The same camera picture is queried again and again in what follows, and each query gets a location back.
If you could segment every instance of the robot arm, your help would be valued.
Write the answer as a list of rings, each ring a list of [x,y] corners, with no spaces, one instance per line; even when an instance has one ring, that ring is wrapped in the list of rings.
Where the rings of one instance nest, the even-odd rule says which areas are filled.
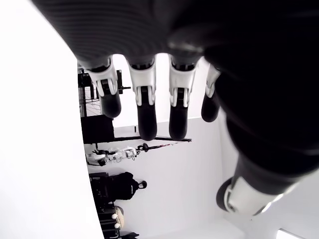
[[[217,194],[220,208],[256,215],[318,169],[318,9],[277,1],[33,2],[89,70],[111,118],[121,111],[111,56],[126,57],[145,140],[157,131],[154,55],[171,56],[175,139],[186,134],[198,58],[218,69],[209,71],[202,117],[214,121],[221,105],[240,152],[234,177]]]

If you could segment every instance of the black fingertip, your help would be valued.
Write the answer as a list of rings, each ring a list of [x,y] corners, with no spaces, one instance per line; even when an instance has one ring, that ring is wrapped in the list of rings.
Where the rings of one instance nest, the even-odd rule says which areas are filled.
[[[211,98],[205,94],[203,105],[201,107],[201,117],[206,122],[213,122],[217,116],[219,111],[219,102],[216,94],[213,94]]]
[[[138,106],[139,132],[143,140],[155,139],[158,132],[155,105],[143,104]]]
[[[188,107],[170,106],[169,134],[173,140],[180,141],[187,133]]]
[[[224,196],[225,196],[225,192],[226,192],[226,189],[227,187],[231,184],[231,180],[232,178],[228,179],[226,182],[224,182],[220,188],[218,189],[218,192],[216,194],[216,203],[217,203],[217,206],[226,211],[227,212],[227,209],[225,207],[225,203],[224,203]]]
[[[107,94],[103,97],[100,96],[100,103],[102,113],[109,118],[115,118],[121,113],[121,101],[119,91],[115,95]]]

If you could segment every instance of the white wall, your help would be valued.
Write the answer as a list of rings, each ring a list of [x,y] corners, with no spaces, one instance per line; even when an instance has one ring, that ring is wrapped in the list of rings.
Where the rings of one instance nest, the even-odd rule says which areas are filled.
[[[223,158],[223,180],[234,173],[238,152],[226,130],[225,117],[219,117]],[[319,172],[305,179],[290,194],[274,203],[265,213],[248,218],[225,213],[225,218],[247,234],[247,239],[275,239],[277,230],[284,228],[306,239],[319,235]]]
[[[122,70],[123,86],[132,87],[130,71],[123,55],[114,55],[114,66],[117,70]],[[190,104],[188,108],[188,117],[201,117],[201,105],[205,94],[206,77],[209,64],[204,58],[198,62],[196,69],[193,91],[190,96]],[[156,116],[158,122],[169,120],[169,59],[168,55],[161,53],[156,57]],[[135,102],[135,94],[133,90],[124,90],[120,95],[122,112],[115,118],[114,127],[122,127],[138,124],[137,106]]]
[[[0,9],[0,238],[102,239],[76,59],[29,1]]]
[[[212,222],[201,221],[201,225],[186,230],[149,239],[244,239],[245,234],[225,219]]]
[[[168,123],[158,124],[158,135],[168,135]],[[221,151],[218,123],[202,119],[188,121],[185,142],[141,153],[135,161],[126,159],[103,167],[90,166],[90,172],[118,174],[129,171],[136,179],[146,180],[148,187],[138,190],[131,200],[116,201],[123,207],[125,231],[149,238],[195,227],[222,217],[216,205],[221,185]],[[99,144],[99,149],[115,145],[138,146],[141,140]],[[168,143],[152,141],[149,145]]]

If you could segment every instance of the black backpack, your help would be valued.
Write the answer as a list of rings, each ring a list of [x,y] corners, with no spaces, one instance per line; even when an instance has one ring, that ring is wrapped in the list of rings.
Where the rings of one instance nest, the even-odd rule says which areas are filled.
[[[138,183],[133,179],[133,174],[129,172],[121,173],[107,178],[108,199],[112,202],[115,200],[129,200],[133,197],[136,190],[147,187],[147,182]]]

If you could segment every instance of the white robot part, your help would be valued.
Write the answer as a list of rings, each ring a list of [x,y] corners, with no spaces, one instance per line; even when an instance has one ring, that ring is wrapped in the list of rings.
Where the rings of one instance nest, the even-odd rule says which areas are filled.
[[[105,158],[105,157],[106,157],[105,154],[95,154],[95,153],[88,153],[88,154],[86,154],[86,159],[87,159],[88,161],[91,161],[91,162],[96,162],[96,161],[98,161],[98,160],[100,160],[100,159],[103,159],[103,158]]]
[[[217,71],[212,65],[209,66],[207,80],[206,80],[206,94],[209,98],[212,98],[215,91],[215,82],[219,77],[220,72]]]
[[[177,90],[184,88],[183,106],[188,107],[189,97],[192,91],[196,67],[190,71],[179,71],[175,69],[171,63],[169,65],[169,93],[170,104],[176,107],[177,104]]]
[[[108,161],[121,162],[125,158],[134,158],[137,155],[136,149],[133,147],[126,147],[115,151],[115,154],[107,155]]]
[[[246,180],[239,177],[233,188],[229,185],[224,195],[224,205],[229,212],[255,216],[265,212],[283,194],[269,195],[257,191]]]
[[[142,105],[142,94],[141,87],[148,87],[148,97],[149,97],[149,105],[152,106],[155,103],[155,91],[156,91],[156,67],[155,63],[145,69],[145,70],[136,70],[132,66],[129,65],[133,91],[136,96],[136,104],[138,106]]]
[[[92,72],[92,71],[86,70],[89,73],[91,80],[93,84],[96,86],[99,92],[99,95],[101,97],[104,96],[104,91],[103,91],[102,82],[101,82],[103,80],[107,80],[111,95],[115,95],[116,92],[118,91],[118,76],[116,74],[112,57],[110,57],[110,61],[111,61],[110,66],[105,71]]]

